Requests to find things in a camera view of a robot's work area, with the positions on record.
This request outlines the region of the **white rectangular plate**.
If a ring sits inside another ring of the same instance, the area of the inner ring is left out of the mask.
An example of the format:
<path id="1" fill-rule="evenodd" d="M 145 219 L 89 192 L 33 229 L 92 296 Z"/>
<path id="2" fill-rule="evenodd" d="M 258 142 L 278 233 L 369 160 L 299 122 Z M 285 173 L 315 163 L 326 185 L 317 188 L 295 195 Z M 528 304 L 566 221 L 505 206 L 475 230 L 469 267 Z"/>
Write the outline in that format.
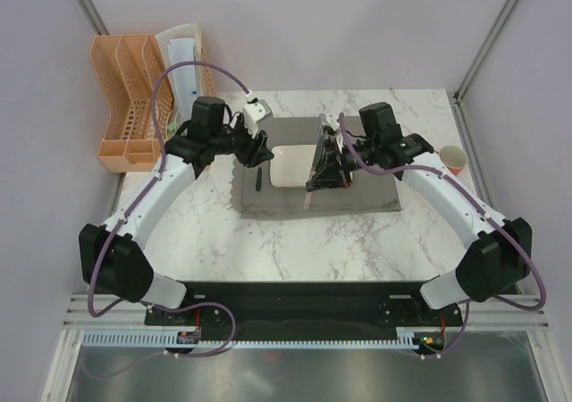
<path id="1" fill-rule="evenodd" d="M 309 177 L 316 145 L 277 146 L 272 149 L 269 177 L 275 188 L 303 188 Z M 351 184 L 354 181 L 350 174 Z"/>

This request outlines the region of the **green clip items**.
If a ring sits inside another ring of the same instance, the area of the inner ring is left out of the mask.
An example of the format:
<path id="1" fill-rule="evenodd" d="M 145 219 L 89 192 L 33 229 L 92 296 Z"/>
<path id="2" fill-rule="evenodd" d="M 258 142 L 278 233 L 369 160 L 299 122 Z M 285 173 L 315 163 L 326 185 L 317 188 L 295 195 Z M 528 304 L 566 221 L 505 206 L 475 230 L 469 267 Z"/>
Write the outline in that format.
<path id="1" fill-rule="evenodd" d="M 175 118 L 172 121 L 170 121 L 166 126 L 165 139 L 168 140 L 172 138 L 180 127 L 181 127 L 181 121 L 179 119 Z"/>

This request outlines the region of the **grey scalloped placemat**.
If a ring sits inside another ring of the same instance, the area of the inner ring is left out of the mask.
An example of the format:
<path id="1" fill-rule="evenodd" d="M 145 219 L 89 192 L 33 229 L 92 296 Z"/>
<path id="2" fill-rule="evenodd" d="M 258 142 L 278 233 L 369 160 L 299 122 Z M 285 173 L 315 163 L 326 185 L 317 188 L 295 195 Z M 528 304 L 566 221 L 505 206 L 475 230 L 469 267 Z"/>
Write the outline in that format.
<path id="1" fill-rule="evenodd" d="M 319 118 L 278 117 L 263 122 L 267 146 L 314 145 L 318 140 Z M 270 166 L 277 158 L 262 163 L 261 188 L 257 189 L 257 169 L 233 161 L 231 204 L 243 217 L 260 220 L 292 220 L 334 215 L 397 212 L 401 209 L 396 179 L 374 176 L 363 170 L 353 173 L 349 188 L 320 190 L 312 194 L 309 208 L 303 207 L 306 191 L 277 188 L 270 180 Z"/>

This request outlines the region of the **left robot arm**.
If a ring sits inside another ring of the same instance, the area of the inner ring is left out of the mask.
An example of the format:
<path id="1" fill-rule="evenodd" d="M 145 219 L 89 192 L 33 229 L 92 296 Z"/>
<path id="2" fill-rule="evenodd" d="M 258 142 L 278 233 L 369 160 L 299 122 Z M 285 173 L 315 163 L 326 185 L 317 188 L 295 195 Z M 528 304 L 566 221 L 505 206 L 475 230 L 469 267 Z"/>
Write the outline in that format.
<path id="1" fill-rule="evenodd" d="M 234 155 L 246 168 L 273 158 L 259 127 L 273 115 L 269 105 L 254 99 L 233 122 L 224 120 L 227 109 L 220 98 L 197 98 L 190 119 L 165 143 L 164 156 L 133 197 L 104 223 L 86 224 L 80 231 L 81 271 L 90 296 L 103 292 L 160 305 L 177 324 L 193 320 L 196 303 L 186 297 L 185 284 L 155 272 L 144 249 L 173 201 L 218 155 Z"/>

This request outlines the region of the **gold fork green handle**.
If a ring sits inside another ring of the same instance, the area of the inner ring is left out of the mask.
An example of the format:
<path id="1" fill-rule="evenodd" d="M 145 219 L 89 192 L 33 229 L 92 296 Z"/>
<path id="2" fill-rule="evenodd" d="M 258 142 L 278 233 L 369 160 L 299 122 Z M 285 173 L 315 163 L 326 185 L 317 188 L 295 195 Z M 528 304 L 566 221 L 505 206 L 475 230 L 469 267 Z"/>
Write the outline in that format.
<path id="1" fill-rule="evenodd" d="M 257 177 L 256 177 L 256 184 L 255 189 L 256 192 L 260 192 L 262 189 L 262 180 L 263 180 L 263 169 L 257 168 Z"/>

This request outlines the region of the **black knife pink handle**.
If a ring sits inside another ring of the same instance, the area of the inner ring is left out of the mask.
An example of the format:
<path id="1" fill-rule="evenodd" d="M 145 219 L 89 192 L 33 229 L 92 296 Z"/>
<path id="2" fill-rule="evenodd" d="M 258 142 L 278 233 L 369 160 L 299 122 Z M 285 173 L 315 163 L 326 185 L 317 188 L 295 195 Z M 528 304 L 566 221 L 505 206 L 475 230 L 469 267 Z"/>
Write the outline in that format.
<path id="1" fill-rule="evenodd" d="M 307 192 L 305 195 L 304 203 L 303 203 L 304 209 L 308 209 L 310 207 L 311 197 L 312 197 L 312 192 Z"/>

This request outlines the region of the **orange plastic file organizer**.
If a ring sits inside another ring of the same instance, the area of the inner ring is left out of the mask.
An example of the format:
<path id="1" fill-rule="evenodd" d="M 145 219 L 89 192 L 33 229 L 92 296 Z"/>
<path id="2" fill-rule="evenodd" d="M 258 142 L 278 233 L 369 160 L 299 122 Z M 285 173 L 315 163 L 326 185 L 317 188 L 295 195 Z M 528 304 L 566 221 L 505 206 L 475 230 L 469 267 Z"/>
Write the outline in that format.
<path id="1" fill-rule="evenodd" d="M 109 172 L 148 172 L 160 156 L 151 117 L 151 93 L 168 67 L 168 45 L 174 39 L 195 41 L 192 56 L 206 60 L 202 31 L 196 23 L 157 34 L 97 36 L 89 49 L 97 81 L 110 116 L 97 158 Z"/>

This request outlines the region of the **white paper folder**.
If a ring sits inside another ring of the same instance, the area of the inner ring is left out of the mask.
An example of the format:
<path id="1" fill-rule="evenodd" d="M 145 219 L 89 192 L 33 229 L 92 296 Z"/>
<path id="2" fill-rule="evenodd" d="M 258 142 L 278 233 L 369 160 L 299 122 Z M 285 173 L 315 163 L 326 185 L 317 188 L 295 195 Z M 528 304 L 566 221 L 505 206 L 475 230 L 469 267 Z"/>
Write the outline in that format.
<path id="1" fill-rule="evenodd" d="M 176 63 L 202 60 L 201 28 L 196 23 L 166 29 L 156 34 L 156 41 L 166 68 Z M 201 92 L 200 69 L 200 66 L 191 64 L 168 74 L 175 101 L 174 123 L 177 127 L 190 119 L 192 105 Z"/>

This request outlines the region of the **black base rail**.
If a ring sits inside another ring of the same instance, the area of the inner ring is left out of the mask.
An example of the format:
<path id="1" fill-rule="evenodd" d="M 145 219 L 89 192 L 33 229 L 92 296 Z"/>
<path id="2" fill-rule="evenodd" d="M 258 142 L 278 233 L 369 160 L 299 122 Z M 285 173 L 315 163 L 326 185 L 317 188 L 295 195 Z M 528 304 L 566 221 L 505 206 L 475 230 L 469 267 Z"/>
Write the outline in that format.
<path id="1" fill-rule="evenodd" d="M 457 305 L 422 306 L 418 281 L 212 282 L 187 285 L 197 311 L 147 312 L 148 326 L 198 325 L 205 340 L 358 341 L 395 339 L 397 329 L 458 327 Z"/>

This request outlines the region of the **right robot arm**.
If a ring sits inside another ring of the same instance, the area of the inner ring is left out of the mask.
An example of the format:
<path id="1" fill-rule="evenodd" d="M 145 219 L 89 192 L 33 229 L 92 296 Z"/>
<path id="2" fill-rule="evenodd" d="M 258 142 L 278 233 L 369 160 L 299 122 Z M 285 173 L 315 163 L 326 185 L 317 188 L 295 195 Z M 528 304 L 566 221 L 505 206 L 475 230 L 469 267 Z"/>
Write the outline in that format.
<path id="1" fill-rule="evenodd" d="M 422 284 L 409 302 L 411 318 L 432 323 L 442 308 L 500 299 L 533 274 L 532 228 L 510 220 L 470 193 L 420 135 L 405 135 L 384 102 L 359 111 L 363 135 L 353 138 L 343 115 L 321 114 L 307 193 L 349 188 L 354 172 L 393 176 L 421 197 L 455 231 L 466 252 L 456 268 Z"/>

